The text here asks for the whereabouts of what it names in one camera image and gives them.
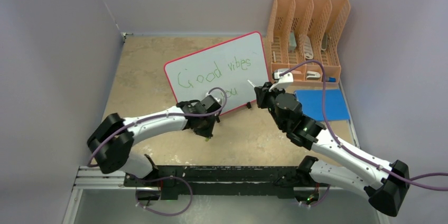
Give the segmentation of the red-framed whiteboard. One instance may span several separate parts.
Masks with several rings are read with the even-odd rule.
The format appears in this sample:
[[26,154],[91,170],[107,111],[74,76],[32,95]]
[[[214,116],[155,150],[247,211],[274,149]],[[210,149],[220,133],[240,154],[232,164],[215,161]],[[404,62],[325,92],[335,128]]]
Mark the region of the red-framed whiteboard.
[[251,32],[212,47],[177,58],[164,65],[176,101],[228,97],[222,113],[254,101],[254,88],[269,81],[263,39]]

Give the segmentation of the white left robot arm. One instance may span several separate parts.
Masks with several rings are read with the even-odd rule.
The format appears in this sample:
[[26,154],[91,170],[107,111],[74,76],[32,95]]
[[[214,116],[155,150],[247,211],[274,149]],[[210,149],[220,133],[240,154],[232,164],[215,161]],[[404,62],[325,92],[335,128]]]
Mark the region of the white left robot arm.
[[157,181],[158,168],[149,155],[136,154],[132,148],[146,139],[186,129],[210,138],[222,109],[221,99],[207,95],[202,100],[181,101],[141,117],[122,118],[113,113],[88,138],[87,146],[104,174],[123,171],[137,177],[143,186],[152,186]]

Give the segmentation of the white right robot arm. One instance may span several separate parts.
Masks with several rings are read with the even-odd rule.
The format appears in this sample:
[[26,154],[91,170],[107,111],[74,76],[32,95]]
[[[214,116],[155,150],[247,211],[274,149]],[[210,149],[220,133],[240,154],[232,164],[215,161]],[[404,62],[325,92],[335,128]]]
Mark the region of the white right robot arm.
[[324,183],[351,191],[368,200],[377,211],[395,217],[410,185],[409,168],[402,161],[380,160],[342,139],[329,128],[303,114],[302,105],[285,90],[270,90],[271,82],[254,88],[257,106],[266,108],[278,129],[295,145],[336,161],[334,166],[307,156],[297,170],[302,185]]

